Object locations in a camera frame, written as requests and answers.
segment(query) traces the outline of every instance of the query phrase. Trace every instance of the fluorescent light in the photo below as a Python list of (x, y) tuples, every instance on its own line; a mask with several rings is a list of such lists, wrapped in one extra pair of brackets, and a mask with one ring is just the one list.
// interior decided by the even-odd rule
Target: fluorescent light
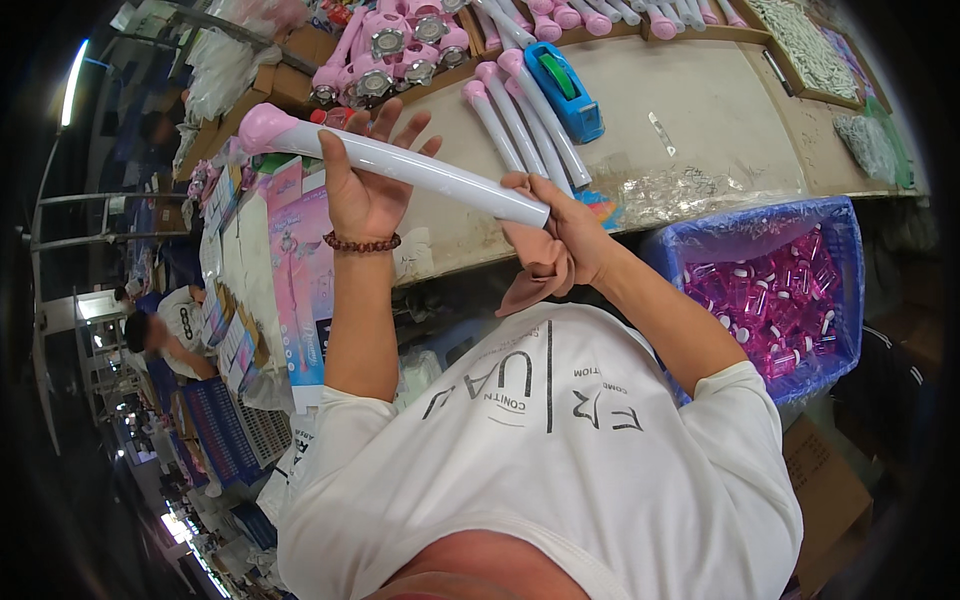
[(63, 114), (60, 116), (60, 124), (63, 127), (70, 125), (70, 117), (73, 113), (73, 96), (77, 93), (77, 78), (80, 77), (80, 65), (84, 63), (84, 54), (86, 54), (86, 44), (90, 43), (85, 39), (80, 45), (77, 57), (73, 59), (73, 66), (70, 67), (70, 77), (66, 80), (66, 93), (63, 95)]

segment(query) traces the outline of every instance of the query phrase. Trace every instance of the pink cloth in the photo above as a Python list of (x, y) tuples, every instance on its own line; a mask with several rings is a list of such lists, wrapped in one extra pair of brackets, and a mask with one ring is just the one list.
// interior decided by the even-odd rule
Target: pink cloth
[(516, 249), (523, 272), (516, 276), (500, 308), (493, 314), (506, 317), (551, 294), (557, 298), (566, 296), (573, 287), (573, 256), (564, 242), (557, 239), (553, 219), (547, 220), (546, 229), (512, 221), (500, 221), (500, 226), (507, 241)]

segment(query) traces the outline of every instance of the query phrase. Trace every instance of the finger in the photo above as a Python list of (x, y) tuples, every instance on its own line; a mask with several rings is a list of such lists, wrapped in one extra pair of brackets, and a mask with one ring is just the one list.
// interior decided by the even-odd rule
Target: finger
[(344, 125), (344, 131), (356, 133), (357, 135), (366, 135), (368, 123), (370, 123), (370, 112), (368, 110), (361, 110), (360, 112), (353, 113), (347, 120), (347, 124)]
[(437, 152), (440, 151), (440, 145), (443, 143), (444, 139), (442, 136), (434, 135), (430, 139), (426, 140), (426, 143), (423, 144), (422, 148), (420, 148), (420, 154), (433, 158), (437, 155)]
[(536, 173), (530, 175), (530, 189), (533, 190), (534, 195), (541, 202), (550, 206), (550, 212), (561, 219), (571, 217), (573, 211), (578, 206), (582, 206), (582, 204), (560, 191), (560, 188), (554, 185), (553, 181)]
[(513, 171), (503, 176), (503, 179), (500, 180), (500, 185), (504, 187), (530, 189), (529, 175), (521, 171)]
[(430, 113), (423, 110), (414, 115), (403, 131), (394, 138), (394, 145), (404, 150), (409, 149), (417, 141), (417, 136), (423, 133), (426, 126), (430, 124)]
[(386, 142), (390, 140), (390, 132), (394, 130), (396, 120), (400, 118), (400, 112), (403, 110), (403, 101), (399, 98), (391, 98), (380, 109), (373, 121), (373, 127), (370, 129), (370, 137)]
[(326, 187), (331, 190), (343, 189), (350, 176), (350, 161), (344, 140), (327, 130), (317, 132), (317, 137), (320, 138), (320, 147), (324, 153)]

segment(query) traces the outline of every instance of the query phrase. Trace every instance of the white t-shirt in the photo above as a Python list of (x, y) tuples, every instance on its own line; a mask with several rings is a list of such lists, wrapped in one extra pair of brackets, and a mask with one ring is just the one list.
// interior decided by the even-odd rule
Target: white t-shirt
[[(190, 295), (190, 286), (184, 285), (168, 294), (156, 306), (156, 313), (167, 323), (170, 333), (180, 339), (184, 348), (201, 356), (206, 354), (206, 347), (200, 340), (200, 332), (204, 329), (203, 311), (200, 304)], [(166, 348), (160, 350), (160, 355), (167, 361), (167, 365), (173, 372), (200, 379), (189, 365), (170, 356)]]
[(508, 319), (403, 413), (324, 393), (301, 438), (279, 569), (301, 600), (362, 598), (425, 546), (525, 540), (593, 600), (779, 598), (803, 525), (780, 418), (749, 362), (678, 410), (606, 312)]

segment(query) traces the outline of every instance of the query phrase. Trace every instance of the worker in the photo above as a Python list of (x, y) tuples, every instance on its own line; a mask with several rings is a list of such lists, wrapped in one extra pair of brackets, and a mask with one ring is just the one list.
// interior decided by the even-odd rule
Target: worker
[(145, 313), (155, 313), (160, 301), (166, 298), (157, 290), (144, 293), (143, 283), (139, 279), (131, 279), (127, 285), (118, 285), (113, 290), (113, 301), (120, 304), (120, 310), (125, 315), (131, 315), (137, 310)]
[[(370, 137), (387, 142), (400, 110), (386, 103)], [(364, 134), (369, 118), (347, 131)], [(393, 143), (409, 148), (429, 120), (414, 115)], [(636, 330), (592, 306), (536, 304), (398, 414), (394, 260), (378, 249), (393, 245), (411, 187), (352, 170), (343, 142), (319, 136), (327, 239), (341, 249), (325, 387), (313, 431), (297, 436), (278, 527), (288, 589), (301, 600), (779, 598), (801, 512), (777, 408), (727, 330), (588, 207), (511, 173), (504, 186), (549, 204), (576, 283)], [(692, 402), (678, 408), (658, 358)]]
[(215, 376), (217, 371), (206, 359), (200, 339), (205, 298), (202, 288), (185, 285), (161, 300), (155, 313), (134, 312), (124, 328), (127, 348), (132, 352), (159, 352), (173, 372), (192, 379)]

